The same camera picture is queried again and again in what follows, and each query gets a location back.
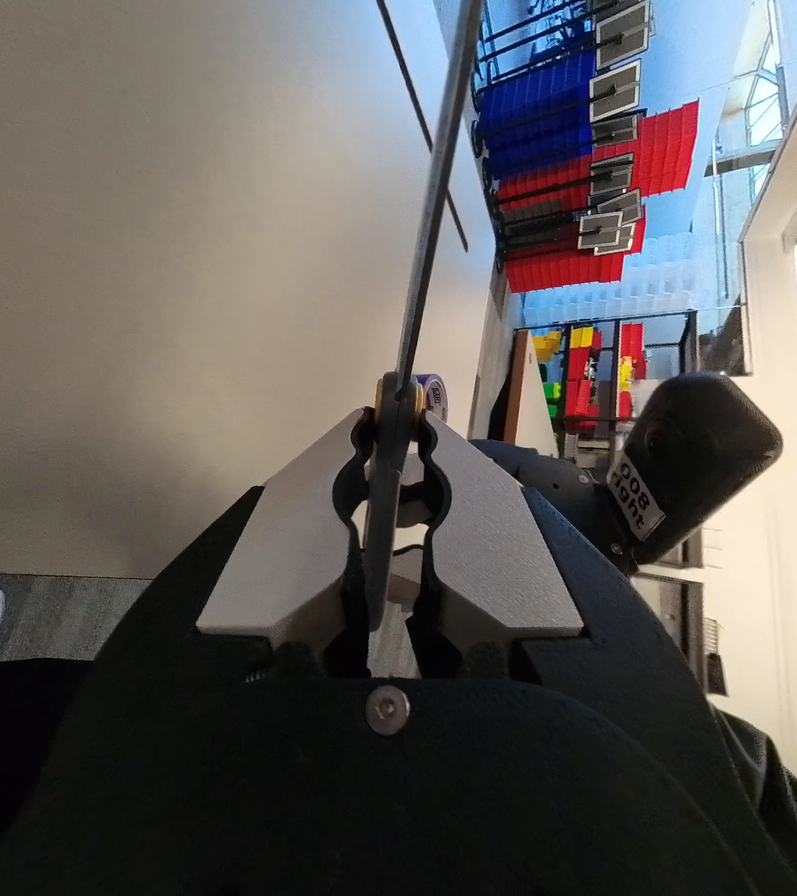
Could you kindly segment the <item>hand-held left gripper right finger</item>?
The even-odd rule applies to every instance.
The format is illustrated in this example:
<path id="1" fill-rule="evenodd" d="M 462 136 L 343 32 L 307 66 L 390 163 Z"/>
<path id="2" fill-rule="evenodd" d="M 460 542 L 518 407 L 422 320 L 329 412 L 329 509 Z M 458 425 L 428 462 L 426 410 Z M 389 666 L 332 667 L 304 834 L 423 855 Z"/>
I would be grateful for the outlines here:
<path id="1" fill-rule="evenodd" d="M 568 639 L 584 622 L 516 479 L 421 419 L 413 525 L 426 525 L 414 641 Z"/>

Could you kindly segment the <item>purple tape roll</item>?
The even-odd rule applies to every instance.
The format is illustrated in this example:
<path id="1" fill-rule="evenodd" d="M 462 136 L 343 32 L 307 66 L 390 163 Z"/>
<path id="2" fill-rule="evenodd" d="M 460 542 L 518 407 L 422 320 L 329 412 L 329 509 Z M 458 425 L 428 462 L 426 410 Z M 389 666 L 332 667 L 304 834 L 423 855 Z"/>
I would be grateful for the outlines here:
<path id="1" fill-rule="evenodd" d="M 444 380 L 437 374 L 415 374 L 415 379 L 423 392 L 424 410 L 447 423 L 449 399 Z"/>

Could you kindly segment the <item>row of grey metal frames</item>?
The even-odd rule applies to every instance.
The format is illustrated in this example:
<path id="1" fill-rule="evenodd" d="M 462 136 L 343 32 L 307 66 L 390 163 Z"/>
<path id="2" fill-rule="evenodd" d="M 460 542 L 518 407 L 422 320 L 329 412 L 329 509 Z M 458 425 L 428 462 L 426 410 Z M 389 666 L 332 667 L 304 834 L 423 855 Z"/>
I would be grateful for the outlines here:
<path id="1" fill-rule="evenodd" d="M 646 112 L 639 106 L 641 57 L 650 43 L 649 2 L 606 2 L 594 7 L 595 75 L 588 85 L 588 125 L 592 160 L 589 163 L 586 215 L 613 214 L 619 218 L 616 243 L 580 237 L 580 248 L 608 253 L 630 248 L 635 224 L 641 218 L 639 197 L 631 199 L 635 151 L 624 150 L 639 138 Z"/>

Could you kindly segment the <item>blue bin cart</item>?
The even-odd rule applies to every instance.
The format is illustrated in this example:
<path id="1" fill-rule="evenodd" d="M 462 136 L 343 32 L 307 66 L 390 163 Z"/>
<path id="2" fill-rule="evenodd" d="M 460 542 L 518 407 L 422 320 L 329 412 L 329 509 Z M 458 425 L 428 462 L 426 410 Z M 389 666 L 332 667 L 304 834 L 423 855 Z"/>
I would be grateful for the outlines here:
<path id="1" fill-rule="evenodd" d="M 473 141 L 494 181 L 591 154 L 595 51 L 533 66 L 475 97 Z"/>

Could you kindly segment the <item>red bin cart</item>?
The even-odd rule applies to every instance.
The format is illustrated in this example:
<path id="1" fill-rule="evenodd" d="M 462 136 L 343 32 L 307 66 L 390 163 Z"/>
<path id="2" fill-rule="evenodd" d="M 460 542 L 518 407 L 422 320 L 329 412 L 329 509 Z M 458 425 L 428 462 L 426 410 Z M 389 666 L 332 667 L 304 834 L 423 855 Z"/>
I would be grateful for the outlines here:
<path id="1" fill-rule="evenodd" d="M 511 291 L 620 280 L 643 247 L 647 199 L 687 185 L 698 118 L 697 101 L 632 116 L 633 140 L 500 180 L 493 210 Z"/>

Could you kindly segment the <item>shelf with coloured bins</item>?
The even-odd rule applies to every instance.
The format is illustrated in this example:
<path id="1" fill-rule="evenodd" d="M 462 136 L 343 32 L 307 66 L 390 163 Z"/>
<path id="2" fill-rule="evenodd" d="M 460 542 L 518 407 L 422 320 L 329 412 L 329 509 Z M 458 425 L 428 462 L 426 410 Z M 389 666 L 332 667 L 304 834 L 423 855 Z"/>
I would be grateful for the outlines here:
<path id="1" fill-rule="evenodd" d="M 530 330 L 559 434 L 622 433 L 661 382 L 698 366 L 695 310 Z"/>

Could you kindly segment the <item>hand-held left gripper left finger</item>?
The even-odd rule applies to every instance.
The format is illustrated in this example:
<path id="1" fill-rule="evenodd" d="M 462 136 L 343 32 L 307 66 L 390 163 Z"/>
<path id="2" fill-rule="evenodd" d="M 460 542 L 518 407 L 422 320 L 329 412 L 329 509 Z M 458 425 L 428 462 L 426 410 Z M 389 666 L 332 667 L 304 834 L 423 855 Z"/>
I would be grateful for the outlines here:
<path id="1" fill-rule="evenodd" d="M 270 477 L 196 625 L 208 635 L 337 637 L 350 528 L 334 499 L 356 456 L 354 409 Z"/>

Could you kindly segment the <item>white desk with wood edge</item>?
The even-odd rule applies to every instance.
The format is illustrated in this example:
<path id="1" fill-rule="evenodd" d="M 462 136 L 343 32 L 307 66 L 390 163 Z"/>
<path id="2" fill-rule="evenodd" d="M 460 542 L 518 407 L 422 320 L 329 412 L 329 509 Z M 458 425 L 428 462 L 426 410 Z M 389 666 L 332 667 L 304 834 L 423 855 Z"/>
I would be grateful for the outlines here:
<path id="1" fill-rule="evenodd" d="M 506 409 L 502 425 L 504 442 L 559 457 L 530 331 L 518 330 L 511 347 Z"/>

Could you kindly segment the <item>black grey scissors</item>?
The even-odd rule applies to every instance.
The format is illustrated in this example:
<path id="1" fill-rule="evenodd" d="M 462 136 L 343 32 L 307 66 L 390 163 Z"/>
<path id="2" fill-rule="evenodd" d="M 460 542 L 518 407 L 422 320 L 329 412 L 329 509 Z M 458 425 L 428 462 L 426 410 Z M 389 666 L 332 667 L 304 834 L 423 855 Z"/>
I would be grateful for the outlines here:
<path id="1" fill-rule="evenodd" d="M 477 54 L 481 1 L 460 3 L 438 125 L 433 139 L 426 195 L 418 228 L 395 369 L 382 376 L 373 406 L 368 511 L 364 530 L 364 597 L 369 631 L 382 623 L 388 598 L 401 490 L 410 442 L 416 437 L 421 410 L 414 372 L 415 355 L 449 195 L 468 79 Z"/>

